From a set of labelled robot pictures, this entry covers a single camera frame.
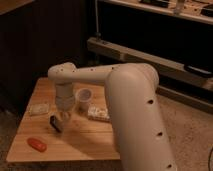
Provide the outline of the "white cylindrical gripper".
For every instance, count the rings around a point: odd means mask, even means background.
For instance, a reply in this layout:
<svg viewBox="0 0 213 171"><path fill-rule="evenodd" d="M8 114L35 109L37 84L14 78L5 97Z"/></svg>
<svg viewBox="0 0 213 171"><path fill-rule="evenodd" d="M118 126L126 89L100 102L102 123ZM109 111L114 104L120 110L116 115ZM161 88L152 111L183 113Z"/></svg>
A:
<svg viewBox="0 0 213 171"><path fill-rule="evenodd" d="M56 84L55 85L56 95L55 95L55 104L59 111L59 119L61 122L64 122L64 113L65 112L65 121L71 119L71 113L69 111L74 105L74 89L72 84Z"/></svg>

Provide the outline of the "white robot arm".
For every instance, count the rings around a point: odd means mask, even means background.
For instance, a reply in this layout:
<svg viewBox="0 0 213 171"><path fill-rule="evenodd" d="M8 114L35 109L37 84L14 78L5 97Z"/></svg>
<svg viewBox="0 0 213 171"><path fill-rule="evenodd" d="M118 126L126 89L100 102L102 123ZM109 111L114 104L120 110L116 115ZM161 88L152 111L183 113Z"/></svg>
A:
<svg viewBox="0 0 213 171"><path fill-rule="evenodd" d="M74 103L73 84L102 85L124 171L178 171L163 123L156 89L158 73L146 63L77 68L72 63L51 67L56 106Z"/></svg>

